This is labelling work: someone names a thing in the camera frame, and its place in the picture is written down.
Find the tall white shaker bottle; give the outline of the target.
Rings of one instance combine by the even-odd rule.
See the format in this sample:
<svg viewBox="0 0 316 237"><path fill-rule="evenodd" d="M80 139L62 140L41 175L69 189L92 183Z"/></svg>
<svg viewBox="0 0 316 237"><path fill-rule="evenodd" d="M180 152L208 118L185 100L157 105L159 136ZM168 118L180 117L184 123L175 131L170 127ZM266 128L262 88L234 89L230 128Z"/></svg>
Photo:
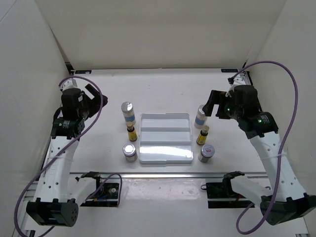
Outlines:
<svg viewBox="0 0 316 237"><path fill-rule="evenodd" d="M121 105L121 111L126 123L131 122L133 125L136 123L134 107L131 102L123 102Z"/></svg>
<svg viewBox="0 0 316 237"><path fill-rule="evenodd" d="M200 105L198 110L197 110L197 114L196 114L196 118L195 118L195 122L194 122L195 128L201 129L206 124L207 116L205 115L205 113L203 111L203 107L204 107L204 105Z"/></svg>

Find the small yellow bottle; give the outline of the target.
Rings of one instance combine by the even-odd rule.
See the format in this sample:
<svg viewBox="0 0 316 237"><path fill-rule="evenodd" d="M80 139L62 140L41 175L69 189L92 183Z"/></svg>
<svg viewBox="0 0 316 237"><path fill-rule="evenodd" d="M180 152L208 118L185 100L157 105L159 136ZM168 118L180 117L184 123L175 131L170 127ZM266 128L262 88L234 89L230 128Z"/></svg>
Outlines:
<svg viewBox="0 0 316 237"><path fill-rule="evenodd" d="M206 142L206 139L207 139L207 136L208 136L208 132L209 132L209 126L208 125L205 125L201 131L200 131L200 134L198 135L197 137L197 140L196 140L196 143L198 145L204 145L205 142Z"/></svg>
<svg viewBox="0 0 316 237"><path fill-rule="evenodd" d="M132 122L127 122L126 123L126 127L127 127L127 132L128 132L128 138L131 142L135 142L137 140L137 133L136 130L134 128L134 125Z"/></svg>

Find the red-label spice jar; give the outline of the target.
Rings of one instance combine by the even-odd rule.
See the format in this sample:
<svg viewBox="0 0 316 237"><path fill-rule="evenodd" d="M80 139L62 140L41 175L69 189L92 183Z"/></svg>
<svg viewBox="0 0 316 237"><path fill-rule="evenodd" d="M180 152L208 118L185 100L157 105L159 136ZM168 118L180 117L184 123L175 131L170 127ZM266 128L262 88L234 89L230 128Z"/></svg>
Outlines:
<svg viewBox="0 0 316 237"><path fill-rule="evenodd" d="M210 144L205 144L202 146L200 153L198 155L198 159L202 163L208 163L210 158L212 158L215 154L215 148Z"/></svg>

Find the silver-lid spice jar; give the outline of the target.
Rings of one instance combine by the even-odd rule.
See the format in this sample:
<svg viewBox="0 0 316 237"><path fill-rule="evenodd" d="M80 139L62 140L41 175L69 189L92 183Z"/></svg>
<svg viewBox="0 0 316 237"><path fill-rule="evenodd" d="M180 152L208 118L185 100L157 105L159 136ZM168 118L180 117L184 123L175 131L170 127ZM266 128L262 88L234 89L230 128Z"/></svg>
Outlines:
<svg viewBox="0 0 316 237"><path fill-rule="evenodd" d="M128 162L135 162L138 158L136 148L133 144L126 144L123 147L123 154Z"/></svg>

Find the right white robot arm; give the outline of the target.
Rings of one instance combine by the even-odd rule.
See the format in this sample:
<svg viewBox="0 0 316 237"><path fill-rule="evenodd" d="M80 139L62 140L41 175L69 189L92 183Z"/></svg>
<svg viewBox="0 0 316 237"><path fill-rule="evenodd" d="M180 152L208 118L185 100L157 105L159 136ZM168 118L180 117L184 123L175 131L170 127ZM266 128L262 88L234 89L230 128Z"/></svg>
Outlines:
<svg viewBox="0 0 316 237"><path fill-rule="evenodd" d="M281 147L277 123L269 112L263 112L254 86L242 79L229 79L229 91L212 90L203 107L211 116L218 105L216 117L234 119L255 148L271 184L268 190L251 181L240 171L224 175L222 193L227 197L236 194L260 207L270 225L301 218L316 207L316 197L308 195L298 181L286 153Z"/></svg>

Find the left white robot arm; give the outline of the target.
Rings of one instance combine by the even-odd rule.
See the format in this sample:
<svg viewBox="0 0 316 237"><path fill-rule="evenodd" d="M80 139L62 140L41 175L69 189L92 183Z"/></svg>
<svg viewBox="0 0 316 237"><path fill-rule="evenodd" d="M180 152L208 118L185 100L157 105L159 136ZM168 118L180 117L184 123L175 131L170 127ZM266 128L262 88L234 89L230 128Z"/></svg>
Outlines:
<svg viewBox="0 0 316 237"><path fill-rule="evenodd" d="M38 194L26 206L27 214L41 226L72 227L87 197L97 198L104 190L91 176L69 179L79 140L90 129L85 121L98 120L108 102L95 83L89 80L82 90L76 79L72 76L59 84L62 106L54 116L49 157L40 172Z"/></svg>

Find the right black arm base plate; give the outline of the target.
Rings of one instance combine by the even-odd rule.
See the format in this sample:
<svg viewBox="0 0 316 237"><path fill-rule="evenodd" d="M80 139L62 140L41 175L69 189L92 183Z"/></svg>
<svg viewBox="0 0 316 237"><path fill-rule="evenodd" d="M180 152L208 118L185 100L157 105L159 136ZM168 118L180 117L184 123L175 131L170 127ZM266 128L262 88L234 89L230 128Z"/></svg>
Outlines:
<svg viewBox="0 0 316 237"><path fill-rule="evenodd" d="M205 183L201 190L206 191L209 209L235 209L246 208L251 204L244 196L233 194L229 196L220 182Z"/></svg>

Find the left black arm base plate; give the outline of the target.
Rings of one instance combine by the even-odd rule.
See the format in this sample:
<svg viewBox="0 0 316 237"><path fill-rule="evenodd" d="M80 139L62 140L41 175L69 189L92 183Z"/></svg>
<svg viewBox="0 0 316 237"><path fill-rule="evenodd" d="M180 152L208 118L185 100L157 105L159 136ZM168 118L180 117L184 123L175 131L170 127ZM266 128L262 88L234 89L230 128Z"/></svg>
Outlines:
<svg viewBox="0 0 316 237"><path fill-rule="evenodd" d="M120 183L105 183L93 199L81 204L81 207L117 207Z"/></svg>

